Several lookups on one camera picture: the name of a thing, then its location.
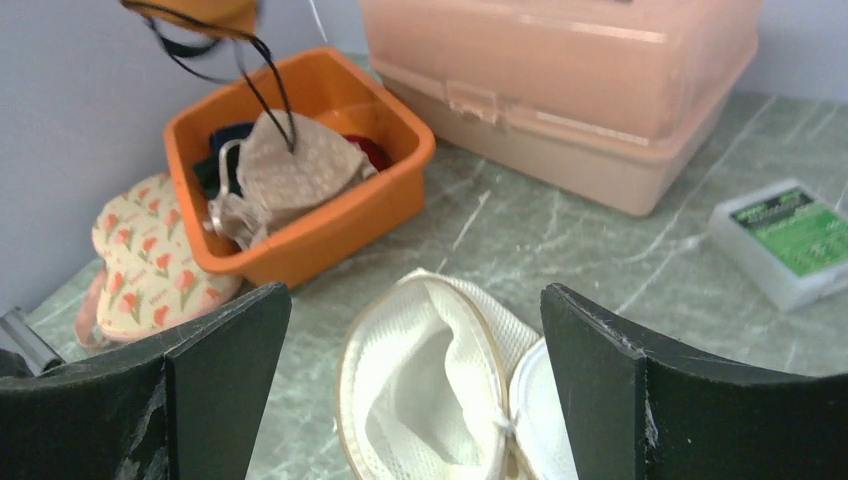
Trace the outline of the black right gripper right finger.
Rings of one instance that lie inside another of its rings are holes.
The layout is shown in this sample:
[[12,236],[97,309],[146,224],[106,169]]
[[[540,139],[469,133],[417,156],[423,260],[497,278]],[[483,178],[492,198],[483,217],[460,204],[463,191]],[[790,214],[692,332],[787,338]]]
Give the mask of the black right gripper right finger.
[[540,313],[582,479],[843,479],[847,378],[726,359],[561,284]]

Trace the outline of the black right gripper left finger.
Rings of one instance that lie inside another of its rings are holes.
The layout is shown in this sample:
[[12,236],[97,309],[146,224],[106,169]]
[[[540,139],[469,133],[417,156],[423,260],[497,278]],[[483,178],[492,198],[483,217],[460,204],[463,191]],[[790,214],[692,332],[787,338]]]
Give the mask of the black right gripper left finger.
[[242,479],[291,313],[282,283],[134,343],[1,381],[5,479]]

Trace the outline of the beige lace bra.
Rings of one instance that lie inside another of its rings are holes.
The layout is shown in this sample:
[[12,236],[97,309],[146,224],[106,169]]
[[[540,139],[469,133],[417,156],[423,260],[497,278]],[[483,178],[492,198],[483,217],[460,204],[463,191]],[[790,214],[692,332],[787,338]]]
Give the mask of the beige lace bra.
[[212,155],[194,168],[208,198],[206,231],[248,250],[378,174],[343,135],[309,117],[293,116],[299,131],[294,154],[273,123],[288,125],[282,109],[210,137]]

